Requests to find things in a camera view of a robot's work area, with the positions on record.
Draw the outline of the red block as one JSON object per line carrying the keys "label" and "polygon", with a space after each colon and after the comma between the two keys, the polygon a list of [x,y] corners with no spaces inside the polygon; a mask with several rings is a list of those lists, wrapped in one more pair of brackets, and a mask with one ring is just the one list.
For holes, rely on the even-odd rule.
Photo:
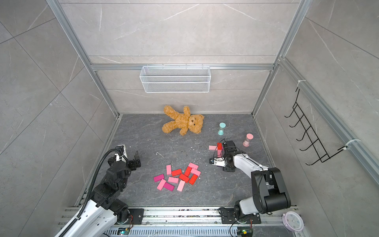
{"label": "red block", "polygon": [[182,174],[182,170],[181,169],[173,170],[171,172],[171,176],[173,176],[173,177],[180,176],[181,174]]}
{"label": "red block", "polygon": [[217,143],[217,150],[221,151],[223,149],[222,143]]}
{"label": "red block", "polygon": [[188,181],[189,181],[189,179],[190,179],[189,177],[187,177],[187,176],[184,175],[184,174],[180,174],[179,178],[180,178],[182,181],[186,182],[186,183],[188,183]]}
{"label": "red block", "polygon": [[193,174],[189,180],[189,184],[194,185],[197,179],[198,179],[198,176]]}
{"label": "red block", "polygon": [[190,174],[191,174],[191,170],[192,170],[192,168],[191,168],[190,166],[188,166],[188,167],[186,168],[186,170],[185,170],[184,175],[185,175],[186,177],[189,177]]}

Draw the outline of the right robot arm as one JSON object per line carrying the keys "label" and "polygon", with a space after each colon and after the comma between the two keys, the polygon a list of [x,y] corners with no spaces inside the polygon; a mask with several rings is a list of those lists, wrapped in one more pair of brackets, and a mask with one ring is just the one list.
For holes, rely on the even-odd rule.
{"label": "right robot arm", "polygon": [[230,140],[222,140],[214,149],[214,157],[209,160],[224,172],[241,170],[251,179],[252,196],[238,200],[234,206],[236,219],[241,220],[251,214],[268,214],[291,206],[291,199],[281,171],[267,167],[253,160]]}

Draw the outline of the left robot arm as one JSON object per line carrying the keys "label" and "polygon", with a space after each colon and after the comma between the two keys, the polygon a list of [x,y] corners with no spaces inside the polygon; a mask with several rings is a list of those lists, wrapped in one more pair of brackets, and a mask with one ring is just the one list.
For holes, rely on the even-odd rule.
{"label": "left robot arm", "polygon": [[118,199],[133,170],[141,167],[139,153],[129,160],[125,146],[108,150],[93,175],[88,195],[79,211],[56,234],[57,237],[100,237],[115,224],[140,225],[144,209]]}

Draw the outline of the pink sand timer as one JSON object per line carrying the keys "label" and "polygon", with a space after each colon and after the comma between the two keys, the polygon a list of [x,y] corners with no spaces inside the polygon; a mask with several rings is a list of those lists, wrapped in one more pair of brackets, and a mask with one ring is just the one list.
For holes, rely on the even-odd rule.
{"label": "pink sand timer", "polygon": [[243,146],[244,147],[249,147],[250,146],[250,142],[251,142],[251,140],[254,138],[254,135],[253,134],[251,134],[251,133],[248,133],[248,134],[246,134],[246,138],[245,138],[245,140],[244,140],[244,142],[243,142]]}

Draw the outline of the teal sand timer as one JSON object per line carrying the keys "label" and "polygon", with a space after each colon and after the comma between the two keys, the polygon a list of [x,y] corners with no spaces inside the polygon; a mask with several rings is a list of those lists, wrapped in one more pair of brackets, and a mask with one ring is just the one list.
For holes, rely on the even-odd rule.
{"label": "teal sand timer", "polygon": [[224,122],[221,122],[219,124],[219,130],[218,130],[218,135],[222,136],[224,135],[224,129],[226,127],[226,124]]}

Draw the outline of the magenta block far left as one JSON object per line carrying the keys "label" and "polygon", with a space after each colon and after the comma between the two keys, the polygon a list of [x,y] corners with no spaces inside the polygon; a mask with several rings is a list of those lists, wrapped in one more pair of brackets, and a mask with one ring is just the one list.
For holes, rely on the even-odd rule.
{"label": "magenta block far left", "polygon": [[160,182],[164,178],[165,178],[164,174],[160,174],[160,175],[154,177],[154,182]]}

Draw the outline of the magenta block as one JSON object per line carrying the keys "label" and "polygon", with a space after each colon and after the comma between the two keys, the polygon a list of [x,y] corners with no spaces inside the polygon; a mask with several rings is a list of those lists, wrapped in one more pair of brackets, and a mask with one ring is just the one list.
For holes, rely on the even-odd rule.
{"label": "magenta block", "polygon": [[154,177],[154,182],[160,182],[164,178],[165,178],[164,174],[160,174],[160,175]]}
{"label": "magenta block", "polygon": [[171,185],[169,184],[168,182],[166,182],[163,186],[165,189],[169,190],[169,191],[173,191],[175,189],[175,186],[174,185]]}

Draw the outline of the magenta block lower left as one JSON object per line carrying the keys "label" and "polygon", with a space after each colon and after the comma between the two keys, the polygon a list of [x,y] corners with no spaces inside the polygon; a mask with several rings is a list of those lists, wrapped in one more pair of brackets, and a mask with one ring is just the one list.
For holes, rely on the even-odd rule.
{"label": "magenta block lower left", "polygon": [[174,185],[171,185],[169,184],[168,182],[166,182],[163,186],[165,189],[169,190],[169,191],[173,191],[175,189],[175,186]]}

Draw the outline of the brown teddy bear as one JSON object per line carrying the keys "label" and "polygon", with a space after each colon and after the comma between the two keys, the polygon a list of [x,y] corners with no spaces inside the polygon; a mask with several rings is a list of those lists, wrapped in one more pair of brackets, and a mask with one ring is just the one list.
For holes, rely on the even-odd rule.
{"label": "brown teddy bear", "polygon": [[170,133],[175,129],[180,129],[179,133],[182,136],[186,135],[188,131],[195,134],[201,133],[204,116],[201,114],[192,115],[188,106],[183,108],[183,113],[177,112],[169,105],[166,105],[163,111],[167,116],[172,118],[172,121],[163,125],[162,131],[164,133]]}

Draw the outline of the lilac round clock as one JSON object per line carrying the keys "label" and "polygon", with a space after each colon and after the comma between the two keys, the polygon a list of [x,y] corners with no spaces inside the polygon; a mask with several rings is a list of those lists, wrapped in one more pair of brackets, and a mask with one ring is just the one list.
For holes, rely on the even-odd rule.
{"label": "lilac round clock", "polygon": [[304,221],[299,214],[288,211],[282,215],[284,227],[291,232],[300,232],[304,229]]}

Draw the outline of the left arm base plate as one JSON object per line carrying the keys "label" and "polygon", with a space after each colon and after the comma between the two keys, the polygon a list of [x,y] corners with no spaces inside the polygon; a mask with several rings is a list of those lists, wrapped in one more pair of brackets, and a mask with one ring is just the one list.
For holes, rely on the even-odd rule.
{"label": "left arm base plate", "polygon": [[143,208],[132,208],[121,212],[120,220],[118,220],[118,224],[134,224],[141,225],[144,217],[144,209]]}

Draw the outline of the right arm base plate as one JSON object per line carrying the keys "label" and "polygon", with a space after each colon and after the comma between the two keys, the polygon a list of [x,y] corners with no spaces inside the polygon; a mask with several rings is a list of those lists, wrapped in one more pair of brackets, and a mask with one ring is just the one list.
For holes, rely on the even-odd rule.
{"label": "right arm base plate", "polygon": [[261,224],[261,218],[258,213],[256,214],[248,214],[248,215],[243,215],[235,212],[233,208],[225,208],[225,207],[220,207],[218,209],[219,215],[221,216],[221,221],[222,224]]}

